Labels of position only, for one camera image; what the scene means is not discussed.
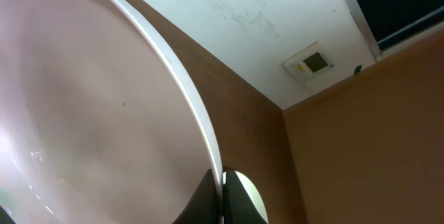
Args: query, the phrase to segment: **brown wooden surface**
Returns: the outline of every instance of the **brown wooden surface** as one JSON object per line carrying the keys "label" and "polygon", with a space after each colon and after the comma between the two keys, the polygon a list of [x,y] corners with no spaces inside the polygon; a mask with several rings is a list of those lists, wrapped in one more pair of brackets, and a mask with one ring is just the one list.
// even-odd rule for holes
{"label": "brown wooden surface", "polygon": [[444,223],[444,32],[284,115],[310,224]]}
{"label": "brown wooden surface", "polygon": [[142,0],[126,1],[182,61],[210,115],[223,164],[253,181],[270,223],[306,223],[281,109]]}

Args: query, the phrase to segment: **wall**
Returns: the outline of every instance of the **wall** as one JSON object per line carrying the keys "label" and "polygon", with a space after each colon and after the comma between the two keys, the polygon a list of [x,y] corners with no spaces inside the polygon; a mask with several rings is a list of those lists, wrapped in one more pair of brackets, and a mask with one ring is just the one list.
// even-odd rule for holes
{"label": "wall", "polygon": [[210,116],[225,166],[247,175],[270,223],[305,224],[282,111],[142,0],[126,0],[179,57]]}
{"label": "wall", "polygon": [[331,83],[375,61],[343,0],[145,0],[282,109],[312,93],[282,61],[315,41]]}
{"label": "wall", "polygon": [[444,222],[444,31],[285,111],[311,224]]}

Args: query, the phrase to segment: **white round object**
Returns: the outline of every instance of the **white round object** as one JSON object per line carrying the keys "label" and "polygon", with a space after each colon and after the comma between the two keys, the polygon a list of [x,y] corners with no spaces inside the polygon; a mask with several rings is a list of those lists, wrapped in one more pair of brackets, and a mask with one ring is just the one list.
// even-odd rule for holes
{"label": "white round object", "polygon": [[221,160],[205,107],[124,0],[0,0],[0,205],[17,223],[172,223]]}

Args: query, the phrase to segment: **thermostat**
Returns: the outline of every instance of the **thermostat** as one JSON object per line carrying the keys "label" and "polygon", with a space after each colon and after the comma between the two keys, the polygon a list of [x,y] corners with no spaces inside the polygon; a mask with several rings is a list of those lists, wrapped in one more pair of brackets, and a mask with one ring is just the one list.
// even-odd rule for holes
{"label": "thermostat", "polygon": [[306,49],[287,59],[284,66],[295,79],[307,82],[319,74],[324,74],[334,67],[334,64],[324,56],[318,42],[314,42]]}

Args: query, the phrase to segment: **metal frame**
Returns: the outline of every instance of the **metal frame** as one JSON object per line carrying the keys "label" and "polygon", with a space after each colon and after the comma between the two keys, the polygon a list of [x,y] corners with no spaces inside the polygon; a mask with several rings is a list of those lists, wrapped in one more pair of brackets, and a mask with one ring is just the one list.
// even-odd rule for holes
{"label": "metal frame", "polygon": [[362,13],[361,8],[359,7],[357,0],[345,0],[345,3],[348,6],[348,9],[350,10],[350,14],[352,15],[356,25],[358,26],[359,30],[361,31],[362,35],[364,36],[364,39],[367,42],[368,48],[370,49],[370,52],[373,54],[373,57],[380,56],[382,54],[381,49],[377,45],[377,41],[375,37],[373,36],[373,33],[370,29],[370,27],[367,24],[367,20],[364,17],[364,14]]}

